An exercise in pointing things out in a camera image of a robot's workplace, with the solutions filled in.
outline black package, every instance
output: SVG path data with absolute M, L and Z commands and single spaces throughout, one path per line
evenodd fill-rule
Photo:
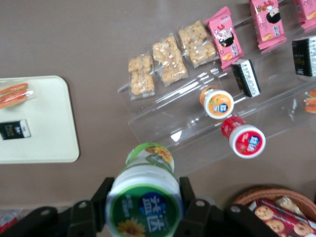
M 3 140 L 26 138 L 31 136 L 25 119 L 13 122 L 0 122 L 0 134 Z
M 292 49 L 296 74 L 316 76 L 316 36 L 293 40 Z
M 232 70 L 239 89 L 244 95 L 255 97 L 260 94 L 256 73 L 250 60 L 238 59 L 232 63 Z

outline red package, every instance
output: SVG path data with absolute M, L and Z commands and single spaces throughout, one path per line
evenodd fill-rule
M 280 237 L 316 237 L 316 223 L 270 200 L 257 199 L 249 209 Z

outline yogurt bottle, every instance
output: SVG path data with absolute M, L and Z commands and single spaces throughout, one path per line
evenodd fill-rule
M 172 155 L 157 143 L 144 143 L 130 152 L 107 196 L 105 217 L 112 236 L 173 235 L 184 215 L 173 170 Z
M 213 119 L 226 118 L 234 109 L 234 99 L 230 93 L 211 86 L 203 89 L 199 101 Z
M 266 145 L 263 132 L 238 116 L 232 116 L 223 122 L 222 134 L 228 139 L 235 154 L 241 158 L 250 159 L 260 155 Z

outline cookie package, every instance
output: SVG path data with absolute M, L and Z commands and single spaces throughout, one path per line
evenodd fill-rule
M 178 30 L 182 53 L 194 68 L 219 59 L 212 36 L 201 21 Z
M 243 51 L 234 30 L 231 12 L 227 6 L 204 21 L 208 25 L 219 52 L 222 69 L 243 56 Z
M 155 81 L 153 59 L 151 55 L 142 54 L 128 62 L 129 94 L 131 100 L 153 96 Z
M 152 50 L 153 58 L 157 62 L 156 72 L 165 86 L 188 77 L 182 53 L 173 34 L 154 43 Z
M 249 0 L 258 47 L 268 48 L 286 40 L 277 0 Z
M 294 0 L 298 21 L 304 29 L 316 24 L 316 2 L 313 0 Z
M 268 199 L 255 200 L 249 209 L 281 237 L 316 236 L 316 223 Z

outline red label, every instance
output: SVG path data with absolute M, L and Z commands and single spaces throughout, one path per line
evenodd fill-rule
M 246 131 L 242 133 L 235 143 L 237 152 L 245 156 L 256 154 L 261 147 L 262 137 L 255 131 Z
M 229 136 L 231 135 L 232 131 L 241 126 L 246 124 L 246 122 L 242 119 L 242 117 L 238 116 L 231 116 L 230 118 L 226 119 L 222 124 L 222 134 L 224 137 L 229 139 Z

